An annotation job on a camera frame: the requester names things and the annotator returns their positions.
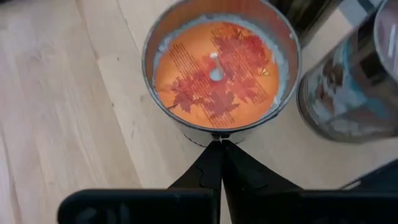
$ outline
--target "metal tin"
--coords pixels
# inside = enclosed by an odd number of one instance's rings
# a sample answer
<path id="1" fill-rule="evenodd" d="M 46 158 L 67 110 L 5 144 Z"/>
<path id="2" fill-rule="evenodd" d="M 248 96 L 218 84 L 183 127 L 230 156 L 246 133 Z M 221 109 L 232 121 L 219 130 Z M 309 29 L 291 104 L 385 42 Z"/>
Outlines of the metal tin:
<path id="1" fill-rule="evenodd" d="M 385 58 L 388 51 L 398 55 L 398 39 L 393 22 L 380 26 L 388 10 L 396 15 L 397 2 L 384 2 L 377 13 L 371 12 L 366 22 L 301 81 L 299 111 L 323 137 L 366 142 L 397 135 L 398 88 L 393 68 L 398 57 Z"/>
<path id="2" fill-rule="evenodd" d="M 239 15 L 252 22 L 259 28 L 268 30 L 272 39 L 278 43 L 284 58 L 287 61 L 289 78 L 286 80 L 285 91 L 281 100 L 269 113 L 256 122 L 237 128 L 209 128 L 189 123 L 176 116 L 160 100 L 154 86 L 155 55 L 161 42 L 168 34 L 181 28 L 186 23 L 207 14 Z M 207 146 L 210 142 L 219 139 L 229 139 L 232 142 L 242 141 L 253 128 L 276 117 L 290 100 L 298 85 L 301 58 L 298 38 L 288 20 L 269 2 L 259 0 L 185 0 L 179 1 L 165 11 L 152 26 L 144 44 L 142 56 L 142 70 L 150 95 L 158 106 L 173 118 L 182 133 L 189 140 Z"/>
<path id="3" fill-rule="evenodd" d="M 358 26 L 364 16 L 382 0 L 269 0 L 286 16 L 305 47 L 319 28 L 339 9 L 352 26 Z"/>
<path id="4" fill-rule="evenodd" d="M 303 46 L 310 41 L 342 1 L 269 0 L 290 21 Z"/>

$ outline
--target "candle tin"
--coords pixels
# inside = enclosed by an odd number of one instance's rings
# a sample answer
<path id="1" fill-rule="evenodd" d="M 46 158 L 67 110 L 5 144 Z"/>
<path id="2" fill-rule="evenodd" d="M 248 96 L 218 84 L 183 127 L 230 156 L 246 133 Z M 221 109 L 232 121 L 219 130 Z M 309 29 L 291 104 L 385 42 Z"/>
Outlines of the candle tin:
<path id="1" fill-rule="evenodd" d="M 275 118 L 296 89 L 300 56 L 294 29 L 267 1 L 185 0 L 151 28 L 142 70 L 158 106 L 207 146 L 240 142 Z M 217 64 L 221 80 L 212 78 Z"/>
<path id="2" fill-rule="evenodd" d="M 366 142 L 398 131 L 398 2 L 386 1 L 300 82 L 304 120 L 327 139 Z"/>

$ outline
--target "tin lid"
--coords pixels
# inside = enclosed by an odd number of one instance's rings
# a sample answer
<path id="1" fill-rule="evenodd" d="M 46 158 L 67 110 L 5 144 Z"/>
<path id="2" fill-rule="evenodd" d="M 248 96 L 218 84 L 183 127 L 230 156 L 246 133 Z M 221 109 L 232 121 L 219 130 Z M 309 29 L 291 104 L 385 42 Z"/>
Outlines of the tin lid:
<path id="1" fill-rule="evenodd" d="M 374 38 L 381 63 L 398 82 L 398 1 L 386 1 L 381 6 L 376 17 Z"/>

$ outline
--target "wooden floor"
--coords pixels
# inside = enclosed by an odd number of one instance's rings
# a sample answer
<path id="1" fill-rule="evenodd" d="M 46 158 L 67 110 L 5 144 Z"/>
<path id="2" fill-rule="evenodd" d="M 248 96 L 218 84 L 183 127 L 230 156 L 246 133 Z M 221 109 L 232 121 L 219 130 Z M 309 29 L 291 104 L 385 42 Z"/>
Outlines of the wooden floor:
<path id="1" fill-rule="evenodd" d="M 13 0 L 0 4 L 0 223 L 55 223 L 85 188 L 164 188 L 203 148 L 146 90 L 142 45 L 173 0 Z M 339 12 L 304 51 L 314 65 L 349 26 Z M 305 188 L 336 188 L 398 156 L 316 136 L 292 99 L 240 146 Z M 223 200 L 222 222 L 229 223 Z"/>

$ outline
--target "orange candle label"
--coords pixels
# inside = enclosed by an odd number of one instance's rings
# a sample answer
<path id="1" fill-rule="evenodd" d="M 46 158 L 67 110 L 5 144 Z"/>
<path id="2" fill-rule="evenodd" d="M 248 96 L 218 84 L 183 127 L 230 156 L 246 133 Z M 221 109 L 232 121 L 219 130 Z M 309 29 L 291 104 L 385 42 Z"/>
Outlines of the orange candle label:
<path id="1" fill-rule="evenodd" d="M 218 54 L 223 78 L 210 57 Z M 183 120 L 206 128 L 238 128 L 261 119 L 279 87 L 272 51 L 252 31 L 229 22 L 208 22 L 182 32 L 161 56 L 155 90 Z"/>

